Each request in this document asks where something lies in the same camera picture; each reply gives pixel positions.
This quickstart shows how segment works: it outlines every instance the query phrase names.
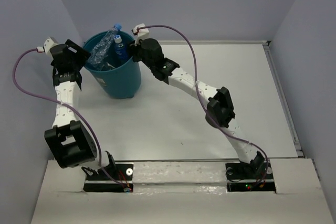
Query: white bottle cap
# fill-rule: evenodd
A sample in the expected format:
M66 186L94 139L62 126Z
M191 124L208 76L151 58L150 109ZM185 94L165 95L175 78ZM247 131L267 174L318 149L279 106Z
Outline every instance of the white bottle cap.
M114 42L117 43L117 44L121 42L121 37L120 37L120 35L115 35L115 36L113 37L113 39L114 39Z

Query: clear plastic bottle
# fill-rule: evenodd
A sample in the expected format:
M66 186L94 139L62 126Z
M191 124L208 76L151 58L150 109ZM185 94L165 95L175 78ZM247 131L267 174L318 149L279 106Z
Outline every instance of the clear plastic bottle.
M120 35L115 35L113 39L115 42L114 50L116 51L118 59L121 61L121 64L124 64L125 62L129 60L129 56L126 51L126 46L122 42Z
M91 64L96 70L110 70L113 66L108 65L104 60L108 56L109 48L113 43L114 36L121 30L121 25L116 23L113 28L105 34L105 36L98 42L91 50L91 56L88 63Z

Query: clear plastic wrap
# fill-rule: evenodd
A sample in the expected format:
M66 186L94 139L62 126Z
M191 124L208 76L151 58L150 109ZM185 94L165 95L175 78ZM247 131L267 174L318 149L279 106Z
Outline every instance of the clear plastic wrap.
M101 71L106 67L113 69L113 66L107 64L104 60L108 56L108 51L113 44L113 37L120 31L120 29L121 25L115 24L91 50L91 56L87 63L91 64L96 70Z

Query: trash can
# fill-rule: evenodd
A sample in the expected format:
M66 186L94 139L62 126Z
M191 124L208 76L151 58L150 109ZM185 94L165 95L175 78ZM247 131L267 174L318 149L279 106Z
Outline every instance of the trash can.
M84 44L83 48L91 51L95 45L104 37L106 31L94 35ZM123 31L119 31L122 41L126 45L133 41L133 37ZM112 64L118 60L113 45L110 47L107 56L107 62ZM133 61L133 56L123 65L108 71L98 71L90 64L85 68L90 71L104 91L113 98L125 99L134 97L141 84L141 73L139 63Z

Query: gray wall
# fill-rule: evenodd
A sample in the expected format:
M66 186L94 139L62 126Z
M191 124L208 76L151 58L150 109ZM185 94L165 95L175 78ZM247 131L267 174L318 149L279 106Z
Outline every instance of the gray wall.
M336 2L296 0L271 51L303 150L336 220Z
M0 222L30 223L49 150L43 133L50 128L55 105L30 98L14 88L11 71L25 50L43 45L47 36L59 42L80 41L61 0L0 0ZM51 59L30 54L18 71L19 83L54 96Z
M177 27L190 39L269 40L294 0L62 0L87 39L115 22L130 31L144 22ZM153 29L158 39L181 39Z

